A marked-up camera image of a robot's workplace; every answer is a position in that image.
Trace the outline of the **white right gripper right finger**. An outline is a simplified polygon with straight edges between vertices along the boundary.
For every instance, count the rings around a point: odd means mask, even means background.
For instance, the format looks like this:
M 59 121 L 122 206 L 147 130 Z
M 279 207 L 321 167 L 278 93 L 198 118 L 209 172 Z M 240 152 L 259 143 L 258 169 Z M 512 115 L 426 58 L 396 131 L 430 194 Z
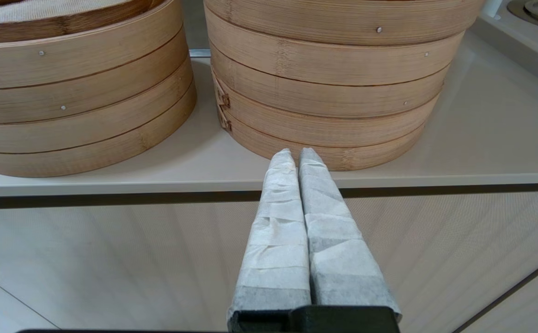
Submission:
M 402 317 L 397 301 L 359 227 L 317 152 L 299 160 L 313 296 L 318 305 L 384 306 Z

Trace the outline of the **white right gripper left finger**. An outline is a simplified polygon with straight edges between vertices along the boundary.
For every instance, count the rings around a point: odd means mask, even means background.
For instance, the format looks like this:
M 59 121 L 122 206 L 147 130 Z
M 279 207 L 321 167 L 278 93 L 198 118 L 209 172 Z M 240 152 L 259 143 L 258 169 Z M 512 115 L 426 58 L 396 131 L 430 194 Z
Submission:
M 310 305 L 310 261 L 296 163 L 289 149 L 269 163 L 227 312 Z

